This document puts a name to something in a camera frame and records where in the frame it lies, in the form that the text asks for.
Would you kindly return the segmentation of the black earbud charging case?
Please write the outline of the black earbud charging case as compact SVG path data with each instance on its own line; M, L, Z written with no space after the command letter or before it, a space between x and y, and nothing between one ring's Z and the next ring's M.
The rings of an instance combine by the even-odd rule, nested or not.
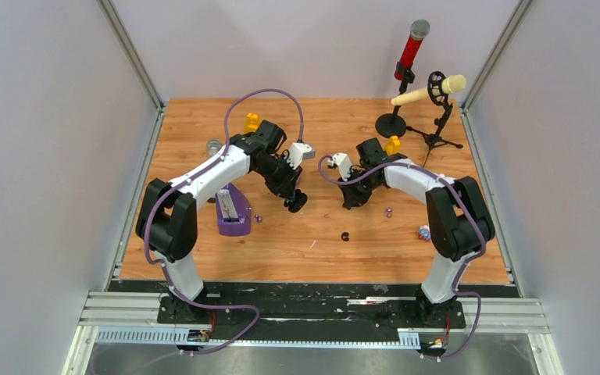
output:
M300 189L296 189L294 192L294 196L290 199L287 199L284 202L284 206L290 213L297 213L304 207L307 201L307 194L302 192Z

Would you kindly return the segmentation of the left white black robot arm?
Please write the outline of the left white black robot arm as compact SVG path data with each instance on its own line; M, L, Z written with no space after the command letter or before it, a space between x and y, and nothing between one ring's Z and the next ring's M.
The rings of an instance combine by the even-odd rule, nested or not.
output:
M169 181L155 178L146 186L135 233L144 242L146 259L161 265L186 321L200 322L208 312L208 302L199 296L204 282L191 251L198 240L198 211L211 197L255 172L289 212L307 203L297 183L302 162L313 158L315 149L298 140L281 151L285 140L279 126L264 120L255 131L230 137L214 156L185 175Z

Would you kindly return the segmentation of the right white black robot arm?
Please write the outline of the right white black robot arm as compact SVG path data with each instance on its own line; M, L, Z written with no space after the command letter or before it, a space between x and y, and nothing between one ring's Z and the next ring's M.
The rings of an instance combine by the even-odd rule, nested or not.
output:
M430 240L437 252L416 294L413 315L425 326L445 319L459 294L467 267L487 250L495 237L488 206L472 177L454 179L417 165L407 156L388 153L376 138L357 145L359 164L345 153L334 153L327 165L336 169L336 181L346 209L367 203L377 188L406 193L427 209Z

